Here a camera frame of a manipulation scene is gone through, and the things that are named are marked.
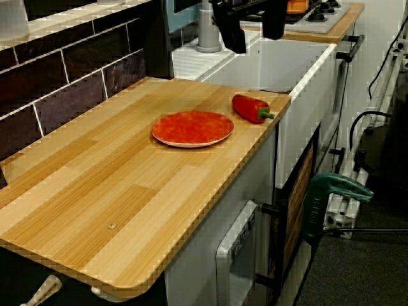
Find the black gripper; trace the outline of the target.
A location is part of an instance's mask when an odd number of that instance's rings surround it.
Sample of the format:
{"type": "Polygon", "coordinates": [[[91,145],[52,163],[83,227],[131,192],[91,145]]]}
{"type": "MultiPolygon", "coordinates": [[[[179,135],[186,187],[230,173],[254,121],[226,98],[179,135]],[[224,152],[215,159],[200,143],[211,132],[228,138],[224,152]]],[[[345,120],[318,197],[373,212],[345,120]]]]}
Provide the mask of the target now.
{"type": "Polygon", "coordinates": [[[263,11],[263,37],[271,40],[282,38],[285,28],[287,1],[210,1],[224,46],[236,54],[246,53],[245,33],[240,28],[240,18],[263,11]]]}

